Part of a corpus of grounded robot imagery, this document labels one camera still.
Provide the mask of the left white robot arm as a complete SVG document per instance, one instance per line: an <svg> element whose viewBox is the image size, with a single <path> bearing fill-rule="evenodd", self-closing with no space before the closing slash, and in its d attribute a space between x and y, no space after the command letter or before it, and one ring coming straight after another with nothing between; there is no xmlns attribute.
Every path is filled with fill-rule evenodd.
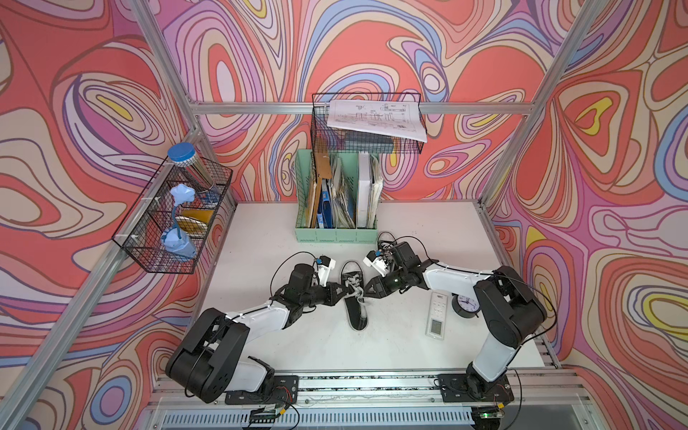
<svg viewBox="0 0 688 430"><path fill-rule="evenodd" d="M300 263L287 284L261 306L229 314L205 309L168 360L165 375L185 390L185 396L205 403L225 392L267 401L274 390L275 370L260 358L245 355L245 345L292 326L306 308L335 306L355 291L338 282L322 285L315 268Z"/></svg>

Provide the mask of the black sneaker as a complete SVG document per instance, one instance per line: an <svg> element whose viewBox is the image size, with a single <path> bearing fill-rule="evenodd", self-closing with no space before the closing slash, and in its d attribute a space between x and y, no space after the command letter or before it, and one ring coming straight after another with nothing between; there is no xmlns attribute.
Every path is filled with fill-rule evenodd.
<svg viewBox="0 0 688 430"><path fill-rule="evenodd" d="M389 231L381 231L378 234L376 241L378 251L380 254L391 252L397 245L396 237Z"/></svg>
<svg viewBox="0 0 688 430"><path fill-rule="evenodd" d="M367 328L368 316L364 298L365 274L360 264L349 260L342 266L340 282L347 290L344 297L350 327L354 331Z"/></svg>

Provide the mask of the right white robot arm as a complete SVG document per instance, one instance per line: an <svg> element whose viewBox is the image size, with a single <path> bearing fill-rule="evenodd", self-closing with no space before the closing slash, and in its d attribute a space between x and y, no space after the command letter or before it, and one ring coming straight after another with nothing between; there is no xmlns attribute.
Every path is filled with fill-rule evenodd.
<svg viewBox="0 0 688 430"><path fill-rule="evenodd" d="M467 381L477 388L485 389L503 376L548 317L534 290L508 265L488 272L452 267L430 257L420 259L407 242L386 242L363 263L378 272L365 285L365 297L383 298L417 287L478 307L488 335L466 371Z"/></svg>

